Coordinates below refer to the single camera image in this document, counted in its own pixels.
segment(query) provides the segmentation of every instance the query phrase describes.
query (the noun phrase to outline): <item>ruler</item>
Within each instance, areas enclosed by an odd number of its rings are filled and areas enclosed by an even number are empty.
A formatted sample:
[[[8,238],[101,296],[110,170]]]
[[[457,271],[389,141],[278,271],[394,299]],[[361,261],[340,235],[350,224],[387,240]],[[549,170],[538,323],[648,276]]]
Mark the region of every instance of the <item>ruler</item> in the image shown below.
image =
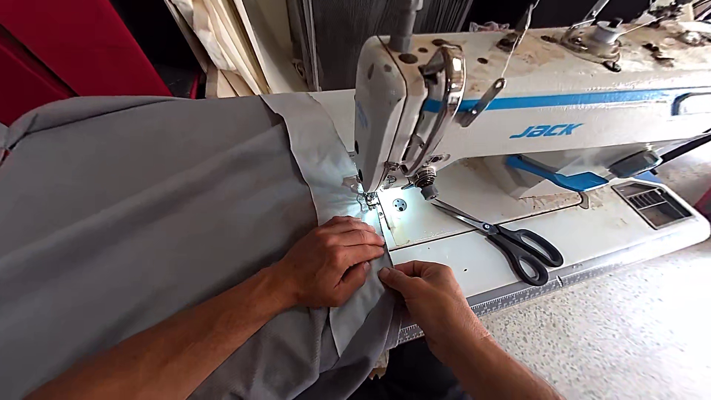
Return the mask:
[[[481,317],[512,305],[538,298],[566,286],[610,273],[617,268],[632,263],[649,260],[684,248],[684,232],[678,231],[649,242],[625,248],[582,263],[569,265],[557,270],[549,270],[550,280],[543,286],[530,286],[524,282],[512,283],[488,292],[479,293],[466,300],[474,314]],[[422,330],[413,322],[402,321],[397,344],[409,342],[424,336]]]

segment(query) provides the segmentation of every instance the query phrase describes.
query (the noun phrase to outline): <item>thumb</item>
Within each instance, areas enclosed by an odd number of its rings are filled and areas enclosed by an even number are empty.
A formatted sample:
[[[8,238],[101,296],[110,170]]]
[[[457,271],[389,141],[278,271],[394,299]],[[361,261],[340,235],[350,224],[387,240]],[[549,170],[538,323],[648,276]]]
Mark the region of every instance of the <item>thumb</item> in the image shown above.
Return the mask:
[[[412,280],[414,280],[414,278],[411,278],[402,273],[402,271],[394,268],[381,269],[378,271],[378,277],[384,284],[397,290],[403,295],[407,295],[407,292],[410,291],[410,288],[412,287]]]
[[[340,287],[339,290],[342,290],[350,297],[356,290],[363,286],[365,280],[368,278],[368,272],[370,272],[369,262],[366,261],[354,265],[341,278],[341,282],[338,284]]]

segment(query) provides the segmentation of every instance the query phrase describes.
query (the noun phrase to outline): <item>jack logo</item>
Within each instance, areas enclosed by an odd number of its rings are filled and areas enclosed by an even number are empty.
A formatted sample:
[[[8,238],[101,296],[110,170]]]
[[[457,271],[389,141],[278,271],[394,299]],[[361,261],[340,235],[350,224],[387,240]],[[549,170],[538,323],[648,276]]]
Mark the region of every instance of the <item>jack logo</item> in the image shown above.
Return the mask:
[[[582,124],[533,125],[532,127],[527,127],[523,133],[511,135],[508,138],[518,139],[519,137],[572,135],[573,129],[581,125]]]

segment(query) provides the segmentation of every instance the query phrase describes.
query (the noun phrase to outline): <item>black scissors handle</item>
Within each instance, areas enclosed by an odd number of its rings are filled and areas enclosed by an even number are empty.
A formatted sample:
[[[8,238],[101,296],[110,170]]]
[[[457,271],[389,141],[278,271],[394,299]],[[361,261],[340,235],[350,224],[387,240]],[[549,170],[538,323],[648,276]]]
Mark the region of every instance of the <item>black scissors handle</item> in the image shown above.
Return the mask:
[[[511,242],[507,236],[502,233],[492,233],[486,236],[496,247],[501,249],[501,252],[506,256],[508,263],[511,265],[513,272],[518,275],[523,282],[533,286],[542,286],[548,282],[548,270],[533,254]],[[536,272],[536,276],[528,275],[523,269],[521,261],[528,264]]]
[[[502,235],[518,247],[522,248],[527,253],[536,257],[541,263],[544,263],[545,265],[548,265],[551,268],[557,268],[563,265],[563,255],[554,245],[551,244],[551,242],[545,240],[536,232],[529,231],[528,229],[519,229],[517,231],[512,231],[499,225],[496,225],[496,228],[498,229],[498,234]],[[547,254],[541,253],[537,248],[526,243],[523,240],[524,238],[541,247]]]

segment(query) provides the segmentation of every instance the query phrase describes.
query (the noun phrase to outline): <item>scissor blade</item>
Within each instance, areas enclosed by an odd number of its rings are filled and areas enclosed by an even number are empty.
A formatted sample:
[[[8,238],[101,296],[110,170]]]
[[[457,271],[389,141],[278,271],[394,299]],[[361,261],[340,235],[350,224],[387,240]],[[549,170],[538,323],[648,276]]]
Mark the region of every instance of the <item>scissor blade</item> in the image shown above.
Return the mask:
[[[468,215],[462,210],[456,209],[453,206],[450,206],[449,204],[436,199],[432,201],[432,205],[449,216],[453,216],[454,218],[460,221],[464,221],[469,225],[473,226],[474,228],[479,229],[480,231],[489,233],[489,230],[485,228],[485,225],[487,225],[489,228],[491,227],[491,225],[481,222],[478,219],[475,219],[473,216]]]

